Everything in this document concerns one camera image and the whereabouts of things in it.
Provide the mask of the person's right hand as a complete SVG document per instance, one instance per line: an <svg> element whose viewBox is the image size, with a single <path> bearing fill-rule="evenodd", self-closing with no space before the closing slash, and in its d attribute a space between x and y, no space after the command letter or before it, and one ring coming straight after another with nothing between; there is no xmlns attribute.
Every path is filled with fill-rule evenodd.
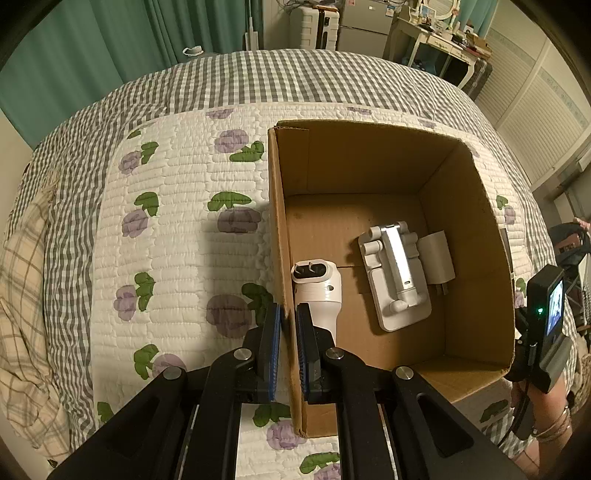
<svg viewBox="0 0 591 480"><path fill-rule="evenodd" d="M543 445L566 444L572 435L571 415L567 403L565 374L562 373L549 393L525 381L512 386L512 402L526 395L533 406L534 435Z"/></svg>

